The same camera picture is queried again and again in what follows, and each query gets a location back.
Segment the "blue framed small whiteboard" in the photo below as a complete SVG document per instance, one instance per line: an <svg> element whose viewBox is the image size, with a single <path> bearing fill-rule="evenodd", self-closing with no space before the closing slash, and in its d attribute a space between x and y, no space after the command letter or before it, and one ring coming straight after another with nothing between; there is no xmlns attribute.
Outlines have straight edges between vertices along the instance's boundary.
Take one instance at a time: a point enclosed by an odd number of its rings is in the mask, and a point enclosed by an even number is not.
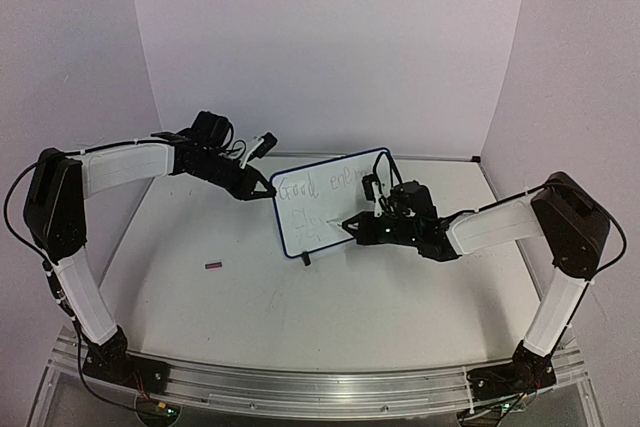
<svg viewBox="0 0 640 427"><path fill-rule="evenodd" d="M300 258L348 242L352 237L327 220L346 220L361 211L372 210L366 200L362 178L373 172L388 192L393 177L386 156L390 150L367 151L286 168L271 175L276 189L275 217L284 256Z"/></svg>

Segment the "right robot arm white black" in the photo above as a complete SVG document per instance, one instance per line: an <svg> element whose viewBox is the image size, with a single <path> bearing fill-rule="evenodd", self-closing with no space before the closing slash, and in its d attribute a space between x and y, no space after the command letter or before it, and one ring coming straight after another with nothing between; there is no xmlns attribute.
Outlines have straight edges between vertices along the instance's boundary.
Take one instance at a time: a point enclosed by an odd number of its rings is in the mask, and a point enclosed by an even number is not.
<svg viewBox="0 0 640 427"><path fill-rule="evenodd" d="M379 178L364 179L373 203L339 222L360 246L410 247L447 263L508 243L537 242L547 250L546 289L511 358L468 372L477 400L529 394L555 384L552 357L595 277L628 248L620 223L568 174L555 172L529 190L480 208L438 214L429 189L416 182L382 192Z"/></svg>

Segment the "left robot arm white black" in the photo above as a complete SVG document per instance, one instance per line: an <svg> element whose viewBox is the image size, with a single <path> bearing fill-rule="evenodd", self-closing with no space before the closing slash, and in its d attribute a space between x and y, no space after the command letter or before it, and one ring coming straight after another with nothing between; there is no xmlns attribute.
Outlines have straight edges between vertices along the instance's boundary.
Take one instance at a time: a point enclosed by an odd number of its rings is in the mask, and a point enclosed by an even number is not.
<svg viewBox="0 0 640 427"><path fill-rule="evenodd" d="M181 174L221 187L240 201L272 199L275 188L250 163L276 144L270 132L249 142L235 139L228 118L201 111L177 133L77 151L48 148L24 170L31 181L23 220L31 237L18 240L42 258L56 304L88 347L82 374L159 393L168 373L166 363L129 353L124 330L102 297L86 250L86 200L121 185Z"/></svg>

